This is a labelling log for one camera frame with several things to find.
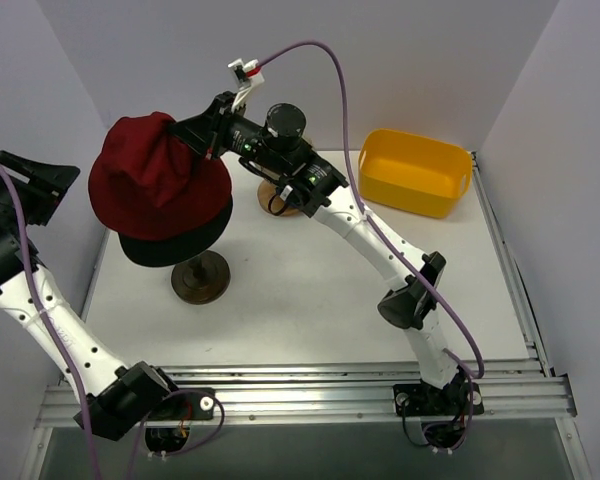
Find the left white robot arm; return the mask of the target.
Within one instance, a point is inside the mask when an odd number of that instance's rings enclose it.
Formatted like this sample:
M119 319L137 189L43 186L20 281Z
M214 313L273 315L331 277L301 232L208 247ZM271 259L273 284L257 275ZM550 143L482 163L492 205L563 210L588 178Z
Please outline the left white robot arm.
M126 363L88 329L28 237L28 226L48 224L79 174L0 151L0 310L62 371L79 403L76 424L117 441L151 413L174 417L182 395L160 368Z

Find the dark red cap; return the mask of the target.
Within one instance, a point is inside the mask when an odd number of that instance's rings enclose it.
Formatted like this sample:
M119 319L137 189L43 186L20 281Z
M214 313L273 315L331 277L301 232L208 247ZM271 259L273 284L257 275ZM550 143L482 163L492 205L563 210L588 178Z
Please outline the dark red cap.
M92 209L127 237L161 241L201 227L229 206L231 178L168 133L166 113L122 117L108 131L89 175Z

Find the black bucket hat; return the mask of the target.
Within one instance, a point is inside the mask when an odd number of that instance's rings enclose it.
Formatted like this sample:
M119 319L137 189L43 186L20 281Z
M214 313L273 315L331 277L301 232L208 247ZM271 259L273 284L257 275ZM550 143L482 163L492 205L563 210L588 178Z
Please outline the black bucket hat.
M224 233L233 212L233 197L210 221L165 240L139 240L118 233L125 256L142 267L162 268L187 261L209 249Z

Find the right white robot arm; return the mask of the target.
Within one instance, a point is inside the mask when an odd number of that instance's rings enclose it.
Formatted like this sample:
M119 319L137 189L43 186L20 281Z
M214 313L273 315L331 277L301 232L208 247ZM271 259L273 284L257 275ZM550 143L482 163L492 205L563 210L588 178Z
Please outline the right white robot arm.
M177 121L168 131L193 152L217 158L225 152L275 187L292 207L331 229L365 258L388 287L380 315L402 330L420 374L404 403L418 415L471 415L477 398L470 369L449 349L436 309L442 307L462 333L468 331L437 289L446 260L412 246L364 205L353 183L305 140L306 117L296 106L272 106L263 124L245 118L232 92L217 95L200 115Z

